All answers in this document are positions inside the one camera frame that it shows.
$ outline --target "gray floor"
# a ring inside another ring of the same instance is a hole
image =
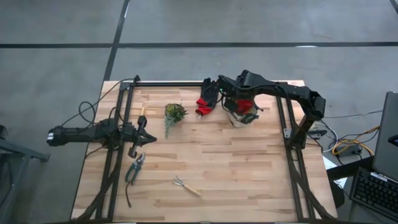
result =
[[[122,4],[0,0],[0,44],[111,43]],[[138,0],[129,5],[121,42],[380,42],[397,41],[397,27],[388,0]],[[15,223],[69,218],[86,144],[48,147],[45,137],[81,101],[98,99],[109,52],[0,49],[0,123],[8,140],[51,153],[46,164],[31,162]],[[382,108],[385,92],[398,90],[396,58],[397,47],[119,49],[111,80],[201,80],[248,69],[271,80],[304,79],[326,98],[326,115],[338,116]],[[339,135],[361,133],[379,120],[380,114],[325,119]],[[348,202],[338,209],[342,220],[350,208]],[[351,216],[377,222],[359,207]]]

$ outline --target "yellow cable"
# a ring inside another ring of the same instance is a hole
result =
[[[365,146],[365,145],[364,145],[363,143],[361,143],[360,141],[357,141],[357,139],[358,139],[359,137],[361,137],[362,135],[372,133],[373,131],[375,131],[375,130],[377,130],[377,129],[379,129],[379,128],[380,128],[380,126],[376,126],[376,127],[372,128],[372,129],[370,129],[370,130],[368,130],[368,131],[365,131],[365,132],[362,133],[362,134],[359,134],[359,135],[358,135],[356,138],[354,138],[354,139],[344,139],[344,140],[339,141],[339,143],[336,144],[336,145],[333,147],[333,149],[331,150],[331,153],[332,153],[333,155],[337,155],[337,154],[340,154],[340,153],[342,153],[343,151],[345,151],[348,147],[350,147],[350,146],[352,146],[352,145],[354,145],[354,144],[359,144],[360,146],[362,146],[362,147],[364,147],[365,149],[367,149],[372,155],[374,155],[373,151],[372,151],[370,148],[368,148],[367,146]],[[337,151],[336,151],[336,148],[337,148],[341,143],[344,143],[344,142],[349,142],[349,143],[353,143],[353,144],[349,144],[349,145],[347,145],[346,147],[342,148],[340,151],[337,152]]]

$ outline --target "black floor line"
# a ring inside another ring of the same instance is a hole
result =
[[[120,13],[118,28],[116,29],[116,33],[114,35],[113,44],[111,53],[109,55],[108,63],[106,64],[105,74],[103,81],[109,81],[112,74],[114,59],[116,57],[116,52],[118,51],[118,44],[120,41],[120,37],[122,36],[124,21],[126,20],[127,9],[129,7],[130,0],[124,0],[122,11]]]
[[[398,14],[398,3],[396,2],[396,0],[390,0],[392,7],[394,7],[394,9],[396,10],[396,13]]]
[[[221,47],[398,47],[398,42],[197,42],[197,43],[120,43],[123,49],[173,49]]]
[[[0,49],[85,49],[111,48],[112,44],[0,44]]]

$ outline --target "wooden table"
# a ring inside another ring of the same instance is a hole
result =
[[[289,83],[304,85],[301,80]],[[101,94],[114,84],[116,82],[105,82]],[[134,89],[129,120],[135,124],[141,108],[145,106],[148,119],[146,131],[156,136],[157,142],[137,148],[138,154],[146,153],[146,160],[136,183],[128,190],[132,208],[127,206],[124,176],[135,159],[127,155],[132,144],[125,145],[113,221],[295,221],[297,218],[276,98],[256,96],[257,105],[264,111],[259,111],[260,118],[250,126],[238,129],[231,125],[220,105],[198,119],[195,110],[199,96],[200,88],[197,87]],[[108,117],[117,97],[118,87],[99,103],[97,121]],[[164,136],[164,106],[167,103],[182,103],[189,113],[171,128],[168,139]],[[299,122],[303,111],[295,101],[293,107]],[[99,146],[91,143],[87,153]],[[319,147],[308,145],[303,154],[312,192],[328,212],[337,217]],[[105,157],[106,150],[103,149],[86,159],[72,218],[79,216],[98,193]],[[199,190],[202,197],[172,184],[176,175]],[[306,211],[303,193],[300,193],[303,210]]]

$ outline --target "keyboard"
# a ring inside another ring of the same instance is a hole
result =
[[[391,180],[359,168],[349,199],[398,222],[398,184]]]

